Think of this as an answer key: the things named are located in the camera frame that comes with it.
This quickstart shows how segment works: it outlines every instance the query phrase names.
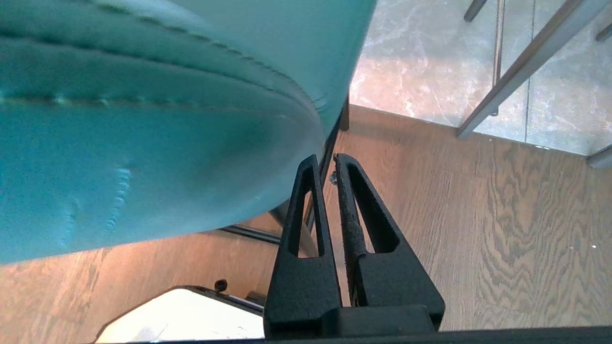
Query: chair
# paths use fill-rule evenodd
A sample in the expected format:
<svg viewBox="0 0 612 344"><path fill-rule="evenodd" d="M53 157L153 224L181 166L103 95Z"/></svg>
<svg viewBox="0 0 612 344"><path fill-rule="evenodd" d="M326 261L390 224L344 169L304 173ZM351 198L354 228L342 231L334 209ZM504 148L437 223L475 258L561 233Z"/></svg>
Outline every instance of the chair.
<svg viewBox="0 0 612 344"><path fill-rule="evenodd" d="M5 0L0 263L269 211L343 108L374 0Z"/></svg>

